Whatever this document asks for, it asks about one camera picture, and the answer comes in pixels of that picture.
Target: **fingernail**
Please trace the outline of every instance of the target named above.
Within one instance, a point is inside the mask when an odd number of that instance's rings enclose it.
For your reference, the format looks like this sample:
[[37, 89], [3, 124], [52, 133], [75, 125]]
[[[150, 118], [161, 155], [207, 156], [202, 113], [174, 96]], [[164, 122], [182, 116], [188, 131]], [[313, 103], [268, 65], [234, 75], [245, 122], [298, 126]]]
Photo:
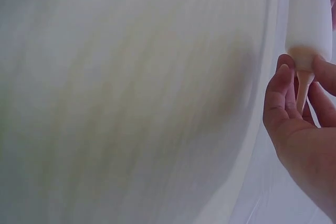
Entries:
[[315, 59], [321, 60], [321, 61], [325, 61], [325, 59], [322, 56], [320, 56], [320, 55], [316, 55]]
[[286, 68], [289, 69], [289, 66], [287, 64], [282, 64], [278, 71], [286, 69]]

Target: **white fabric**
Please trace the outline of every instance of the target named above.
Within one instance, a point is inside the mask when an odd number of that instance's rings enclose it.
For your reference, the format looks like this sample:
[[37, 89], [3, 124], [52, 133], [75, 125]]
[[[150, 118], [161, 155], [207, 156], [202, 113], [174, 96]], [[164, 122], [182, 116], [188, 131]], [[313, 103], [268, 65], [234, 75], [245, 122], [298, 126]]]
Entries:
[[0, 223], [314, 220], [256, 137], [286, 15], [286, 0], [0, 0]]

